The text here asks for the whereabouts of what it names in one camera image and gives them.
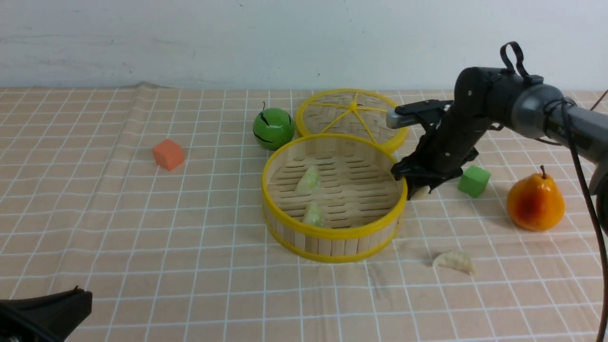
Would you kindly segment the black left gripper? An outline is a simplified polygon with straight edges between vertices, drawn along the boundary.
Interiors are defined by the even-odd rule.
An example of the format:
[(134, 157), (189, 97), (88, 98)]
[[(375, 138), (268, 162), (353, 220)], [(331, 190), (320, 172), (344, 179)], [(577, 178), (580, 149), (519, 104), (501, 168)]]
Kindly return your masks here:
[(93, 293), (78, 286), (47, 296), (0, 301), (2, 342), (63, 342), (91, 314)]

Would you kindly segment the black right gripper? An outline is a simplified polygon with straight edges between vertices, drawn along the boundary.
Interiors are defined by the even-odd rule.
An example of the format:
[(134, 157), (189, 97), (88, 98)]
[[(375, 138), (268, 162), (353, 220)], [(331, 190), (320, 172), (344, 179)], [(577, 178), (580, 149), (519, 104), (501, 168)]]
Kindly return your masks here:
[(426, 130), (413, 153), (391, 168), (396, 180), (405, 178), (408, 200), (420, 188), (428, 193), (462, 176), (462, 165), (471, 162), (473, 149), (492, 121), (485, 115), (470, 114), (456, 107)]

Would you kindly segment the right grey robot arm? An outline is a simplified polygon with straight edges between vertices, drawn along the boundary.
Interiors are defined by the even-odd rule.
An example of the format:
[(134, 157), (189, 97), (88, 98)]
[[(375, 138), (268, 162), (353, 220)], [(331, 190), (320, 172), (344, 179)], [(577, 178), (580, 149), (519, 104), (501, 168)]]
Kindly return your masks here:
[(600, 226), (607, 230), (607, 116), (572, 104), (556, 87), (529, 85), (522, 76), (499, 68), (470, 67), (460, 72), (453, 100), (397, 106), (386, 121), (393, 129), (419, 124), (425, 130), (414, 152), (391, 168), (396, 180), (408, 183), (409, 197), (460, 177), (489, 130), (508, 128), (568, 147), (569, 129), (576, 153), (597, 167), (588, 187), (596, 197)]

